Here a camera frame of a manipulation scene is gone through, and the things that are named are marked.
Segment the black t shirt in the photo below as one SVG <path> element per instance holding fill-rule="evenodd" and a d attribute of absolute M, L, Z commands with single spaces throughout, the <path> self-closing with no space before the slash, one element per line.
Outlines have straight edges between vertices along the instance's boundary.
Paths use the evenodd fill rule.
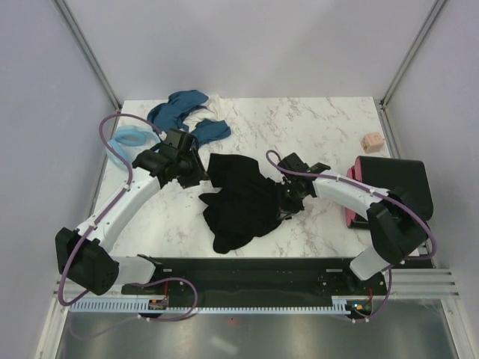
<path fill-rule="evenodd" d="M 256 159 L 213 153 L 207 174 L 220 191 L 198 198 L 207 205 L 203 216 L 214 235 L 217 254 L 242 248 L 279 227 L 276 182 L 260 172 Z"/>

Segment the black and pink drawer box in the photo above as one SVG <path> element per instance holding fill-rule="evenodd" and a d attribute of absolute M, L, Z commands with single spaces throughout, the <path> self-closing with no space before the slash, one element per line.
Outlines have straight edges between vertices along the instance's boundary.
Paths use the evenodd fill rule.
<path fill-rule="evenodd" d="M 433 199 L 422 161 L 358 156 L 347 177 L 380 188 L 401 188 L 412 195 L 411 209 L 422 219 L 433 217 Z"/>

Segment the blue t shirt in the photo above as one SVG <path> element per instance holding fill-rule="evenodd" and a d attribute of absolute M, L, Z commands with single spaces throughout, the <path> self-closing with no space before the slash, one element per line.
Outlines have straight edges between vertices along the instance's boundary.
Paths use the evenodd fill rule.
<path fill-rule="evenodd" d="M 199 90 L 182 90 L 171 94 L 168 101 L 152 108 L 147 121 L 167 132 L 179 129 L 194 135 L 201 147 L 231 135 L 225 121 L 219 95 L 207 96 Z"/>

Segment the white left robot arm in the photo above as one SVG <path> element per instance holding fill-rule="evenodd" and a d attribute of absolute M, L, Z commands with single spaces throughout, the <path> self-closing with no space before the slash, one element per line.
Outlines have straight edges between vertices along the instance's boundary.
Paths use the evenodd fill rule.
<path fill-rule="evenodd" d="M 125 183 L 108 203 L 75 229 L 62 228 L 55 237 L 61 273 L 58 299 L 65 307 L 75 302 L 64 297 L 67 280 L 95 295 L 103 295 L 117 284 L 139 285 L 148 294 L 161 291 L 164 276 L 155 270 L 152 260 L 145 256 L 113 257 L 110 251 L 140 208 L 170 181 L 189 188 L 208 178 L 195 148 L 169 156 L 145 150 L 126 169 Z"/>

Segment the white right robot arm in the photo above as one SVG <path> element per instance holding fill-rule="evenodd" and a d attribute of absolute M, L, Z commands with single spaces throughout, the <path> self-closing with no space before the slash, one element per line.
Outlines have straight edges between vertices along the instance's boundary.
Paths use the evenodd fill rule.
<path fill-rule="evenodd" d="M 372 245 L 352 260 L 351 271 L 342 277 L 344 289 L 351 294 L 362 293 L 369 287 L 371 277 L 407 260 L 409 254 L 427 239 L 435 244 L 435 237 L 426 222 L 386 188 L 365 185 L 331 170 L 321 174 L 286 169 L 280 172 L 295 178 L 311 178 L 318 198 L 332 200 L 367 219 Z M 411 219 L 412 229 L 418 228 L 419 232 L 408 234 L 401 230 L 391 214 L 393 208 L 398 208 L 406 219 Z"/>

